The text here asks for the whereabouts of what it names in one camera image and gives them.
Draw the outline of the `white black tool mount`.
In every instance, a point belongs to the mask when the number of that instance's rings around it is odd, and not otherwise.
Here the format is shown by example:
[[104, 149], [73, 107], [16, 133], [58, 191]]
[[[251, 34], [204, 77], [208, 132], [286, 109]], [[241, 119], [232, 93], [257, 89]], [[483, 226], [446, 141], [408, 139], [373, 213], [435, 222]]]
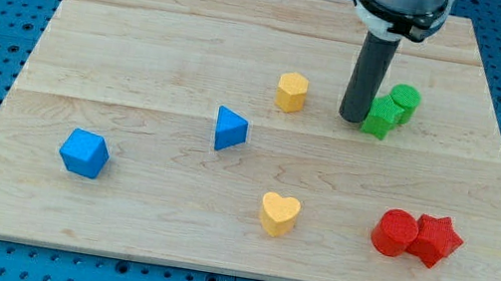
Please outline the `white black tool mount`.
[[383, 40], [421, 43], [440, 30], [457, 0], [355, 0], [357, 15]]

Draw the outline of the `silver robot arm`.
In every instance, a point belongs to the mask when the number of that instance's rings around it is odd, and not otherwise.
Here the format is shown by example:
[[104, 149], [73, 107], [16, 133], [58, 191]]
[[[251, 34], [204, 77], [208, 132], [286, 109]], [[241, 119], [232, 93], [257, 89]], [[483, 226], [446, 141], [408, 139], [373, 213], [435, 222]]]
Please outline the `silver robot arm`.
[[354, 0], [367, 34], [339, 109], [345, 121], [359, 124], [366, 119], [400, 40], [422, 43], [437, 33], [456, 2]]

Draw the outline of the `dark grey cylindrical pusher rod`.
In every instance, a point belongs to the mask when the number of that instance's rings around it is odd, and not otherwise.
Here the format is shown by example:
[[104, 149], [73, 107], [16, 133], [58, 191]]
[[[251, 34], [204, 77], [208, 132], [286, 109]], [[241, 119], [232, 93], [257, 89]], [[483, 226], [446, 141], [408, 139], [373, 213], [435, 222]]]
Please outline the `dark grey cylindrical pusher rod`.
[[398, 44], [368, 32], [339, 109], [345, 121], [360, 124], [366, 119]]

